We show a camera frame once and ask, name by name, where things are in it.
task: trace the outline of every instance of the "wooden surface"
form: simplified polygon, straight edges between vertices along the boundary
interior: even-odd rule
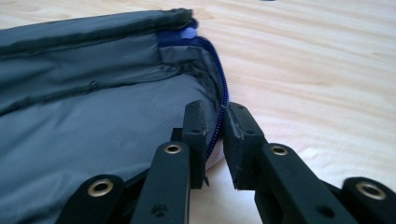
[[[396,190],[395,1],[0,0],[0,28],[173,7],[194,9],[232,101],[270,142],[335,186],[362,175]],[[260,223],[253,194],[233,190],[224,161],[208,176],[210,188],[191,193],[191,223]]]

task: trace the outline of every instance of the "gray fabric bag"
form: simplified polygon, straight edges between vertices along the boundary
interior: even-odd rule
[[[0,223],[53,223],[95,175],[129,179],[205,103],[207,157],[228,102],[191,11],[142,11],[0,31]]]

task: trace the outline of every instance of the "blue zipper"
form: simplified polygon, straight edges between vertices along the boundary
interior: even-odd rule
[[[221,67],[220,58],[213,45],[204,37],[197,36],[196,28],[198,27],[197,21],[193,21],[187,27],[181,30],[175,31],[161,31],[158,33],[158,47],[170,47],[170,46],[197,46],[207,50],[215,60],[216,67],[219,70],[220,78],[223,88],[223,96],[221,99],[221,109],[218,116],[218,123],[216,130],[212,136],[209,146],[206,150],[206,160],[212,155],[213,149],[219,140],[219,134],[224,118],[225,108],[229,101],[229,93],[227,88],[227,82],[224,76],[224,71]]]

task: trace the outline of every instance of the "zipper teeth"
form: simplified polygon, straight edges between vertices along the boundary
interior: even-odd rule
[[[219,116],[218,116],[218,123],[216,126],[216,130],[212,136],[212,139],[210,140],[209,146],[206,149],[206,160],[208,160],[209,157],[212,155],[212,152],[213,152],[213,149],[215,148],[216,143],[219,140],[219,134],[220,134],[220,129],[222,126],[223,118],[224,118],[225,108],[229,101],[227,82],[225,79],[224,71],[221,67],[219,55],[217,54],[215,48],[210,43],[210,41],[202,36],[196,36],[193,39],[180,39],[180,36],[178,35],[178,33],[169,33],[169,34],[161,36],[160,39],[162,41],[159,43],[159,47],[177,46],[177,45],[180,45],[180,41],[182,43],[181,45],[194,45],[194,46],[203,47],[204,49],[209,51],[209,53],[213,56],[215,63],[217,65],[217,68],[219,69],[224,93],[222,96],[221,109],[220,109]]]
[[[219,118],[218,118],[218,124],[216,126],[216,130],[213,134],[212,140],[210,141],[210,145],[208,147],[208,149],[206,150],[206,160],[209,159],[209,157],[212,155],[213,149],[215,148],[216,143],[219,140],[219,132],[222,126],[222,122],[223,122],[223,118],[224,118],[224,109],[227,106],[227,103],[229,101],[229,94],[228,94],[228,87],[227,87],[227,82],[224,76],[224,71],[221,67],[221,63],[220,63],[220,59],[219,59],[219,55],[216,52],[215,48],[213,47],[213,45],[204,37],[201,36],[197,36],[196,38],[198,38],[198,40],[200,41],[200,43],[204,46],[205,49],[209,50],[209,52],[212,54],[212,56],[214,57],[215,61],[216,61],[216,65],[218,66],[219,72],[220,72],[220,77],[221,77],[221,81],[222,81],[222,86],[223,86],[223,98],[222,98],[222,102],[221,102],[221,109],[219,112]]]

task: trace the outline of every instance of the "brass ring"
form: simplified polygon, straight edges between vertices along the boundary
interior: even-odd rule
[[[384,200],[387,198],[387,194],[384,192],[384,190],[380,189],[374,184],[365,181],[361,181],[356,184],[356,189],[365,196],[375,200]]]
[[[181,146],[170,145],[165,148],[165,152],[169,154],[177,154],[181,151]]]
[[[285,156],[288,151],[283,147],[271,147],[271,151],[278,156]]]
[[[93,182],[88,188],[88,194],[92,197],[102,197],[107,195],[114,187],[109,179],[100,179]]]

